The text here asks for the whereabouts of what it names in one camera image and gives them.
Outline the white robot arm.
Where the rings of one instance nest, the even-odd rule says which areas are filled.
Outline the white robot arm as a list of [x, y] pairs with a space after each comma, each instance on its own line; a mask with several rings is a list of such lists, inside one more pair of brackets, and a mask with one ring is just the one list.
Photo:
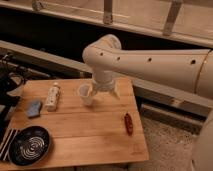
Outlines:
[[112, 74], [119, 72], [210, 100], [189, 171], [213, 171], [213, 50], [124, 50], [108, 34], [85, 47], [82, 57], [92, 69], [94, 93], [113, 90]]

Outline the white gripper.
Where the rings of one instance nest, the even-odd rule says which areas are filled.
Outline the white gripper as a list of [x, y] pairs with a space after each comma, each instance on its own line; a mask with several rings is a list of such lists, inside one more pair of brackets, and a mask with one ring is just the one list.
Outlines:
[[119, 89], [118, 89], [117, 83], [115, 83], [114, 80], [111, 80], [109, 82], [104, 82], [104, 83], [93, 80], [92, 85], [90, 86], [90, 89], [89, 89], [89, 97], [91, 100], [90, 104], [93, 103], [93, 98], [98, 93], [98, 91], [107, 92], [110, 90], [112, 90], [112, 95], [116, 99], [120, 99]]

